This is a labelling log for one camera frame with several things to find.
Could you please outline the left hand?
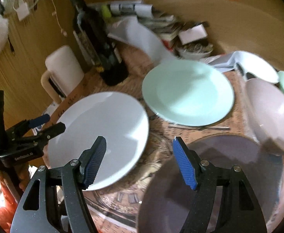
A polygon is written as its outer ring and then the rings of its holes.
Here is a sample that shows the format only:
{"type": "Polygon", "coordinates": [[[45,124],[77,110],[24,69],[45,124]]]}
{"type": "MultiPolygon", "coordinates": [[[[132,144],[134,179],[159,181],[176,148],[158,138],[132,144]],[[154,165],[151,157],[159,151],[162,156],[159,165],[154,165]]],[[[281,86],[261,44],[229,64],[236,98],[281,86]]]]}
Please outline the left hand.
{"type": "Polygon", "coordinates": [[[18,178],[19,178],[19,187],[22,191],[25,191],[27,185],[30,181],[29,173],[29,163],[24,163],[15,167],[18,178]]]}

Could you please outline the orange sleeve forearm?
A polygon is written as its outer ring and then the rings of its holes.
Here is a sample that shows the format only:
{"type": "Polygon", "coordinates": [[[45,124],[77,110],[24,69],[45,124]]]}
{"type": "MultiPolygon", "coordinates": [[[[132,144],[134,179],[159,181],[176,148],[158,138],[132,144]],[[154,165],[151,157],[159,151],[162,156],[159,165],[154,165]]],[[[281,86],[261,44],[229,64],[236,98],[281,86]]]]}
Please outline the orange sleeve forearm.
{"type": "Polygon", "coordinates": [[[3,228],[4,232],[10,232],[13,217],[17,209],[17,202],[9,191],[2,173],[0,173],[0,184],[5,202],[4,207],[0,208],[0,226],[3,228]]]}

